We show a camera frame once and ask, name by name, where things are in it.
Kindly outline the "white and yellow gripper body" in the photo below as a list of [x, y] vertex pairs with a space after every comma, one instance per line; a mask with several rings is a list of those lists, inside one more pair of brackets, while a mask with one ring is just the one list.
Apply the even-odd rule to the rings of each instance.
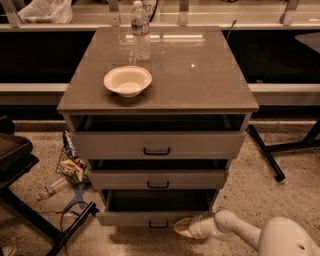
[[173, 229], [177, 234], [195, 239], [211, 236], [215, 228], [214, 218], [202, 215], [183, 218], [173, 225]]

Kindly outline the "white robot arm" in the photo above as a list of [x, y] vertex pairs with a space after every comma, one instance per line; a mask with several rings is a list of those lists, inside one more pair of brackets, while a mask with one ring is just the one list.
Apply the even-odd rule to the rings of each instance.
[[258, 256], [320, 256], [320, 247], [298, 223], [285, 217], [270, 219], [259, 229], [233, 212], [220, 210], [209, 216], [186, 217], [174, 224], [174, 231], [187, 238], [213, 237], [232, 241], [239, 237]]

